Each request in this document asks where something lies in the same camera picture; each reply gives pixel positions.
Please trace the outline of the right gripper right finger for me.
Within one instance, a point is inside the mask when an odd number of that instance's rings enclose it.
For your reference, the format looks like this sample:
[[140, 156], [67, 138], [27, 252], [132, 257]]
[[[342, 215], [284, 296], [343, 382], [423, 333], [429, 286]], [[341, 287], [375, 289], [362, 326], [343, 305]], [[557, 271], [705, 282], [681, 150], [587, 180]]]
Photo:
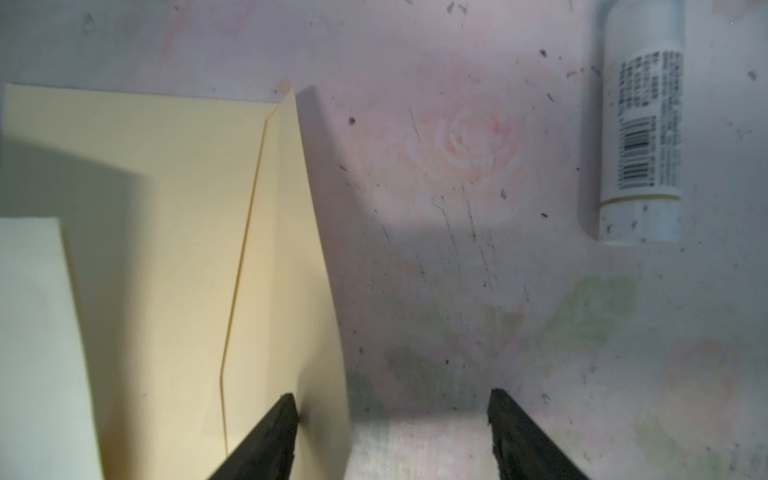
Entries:
[[501, 480], [588, 479], [505, 390], [491, 390], [487, 417]]

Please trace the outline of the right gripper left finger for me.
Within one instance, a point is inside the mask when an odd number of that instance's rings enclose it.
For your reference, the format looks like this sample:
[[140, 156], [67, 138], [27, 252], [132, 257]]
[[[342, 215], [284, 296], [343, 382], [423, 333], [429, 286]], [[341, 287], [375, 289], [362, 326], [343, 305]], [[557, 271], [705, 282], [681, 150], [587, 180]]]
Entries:
[[210, 480], [288, 480], [299, 415], [294, 395], [282, 395]]

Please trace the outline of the cream letter paper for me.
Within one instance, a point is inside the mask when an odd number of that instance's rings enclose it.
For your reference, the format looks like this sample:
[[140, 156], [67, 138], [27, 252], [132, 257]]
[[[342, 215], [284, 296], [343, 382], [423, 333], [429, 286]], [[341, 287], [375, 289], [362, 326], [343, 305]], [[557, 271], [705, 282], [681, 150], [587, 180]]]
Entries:
[[55, 218], [1, 221], [1, 476], [103, 476], [78, 315]]

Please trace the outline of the yellow envelope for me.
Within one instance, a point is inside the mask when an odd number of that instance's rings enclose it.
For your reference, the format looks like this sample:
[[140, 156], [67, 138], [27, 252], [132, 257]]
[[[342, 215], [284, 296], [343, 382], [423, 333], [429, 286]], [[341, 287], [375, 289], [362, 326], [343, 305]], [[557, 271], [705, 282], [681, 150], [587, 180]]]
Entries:
[[206, 479], [286, 393], [291, 477], [344, 476], [344, 359], [294, 93], [8, 85], [4, 218], [59, 222], [100, 479]]

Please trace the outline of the white glue stick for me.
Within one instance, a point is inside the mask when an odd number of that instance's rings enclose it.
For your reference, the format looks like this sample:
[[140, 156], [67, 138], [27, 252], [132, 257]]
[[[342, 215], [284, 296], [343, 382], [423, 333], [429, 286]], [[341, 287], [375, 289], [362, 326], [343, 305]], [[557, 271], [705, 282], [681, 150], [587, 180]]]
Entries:
[[617, 1], [605, 21], [599, 240], [676, 242], [685, 6]]

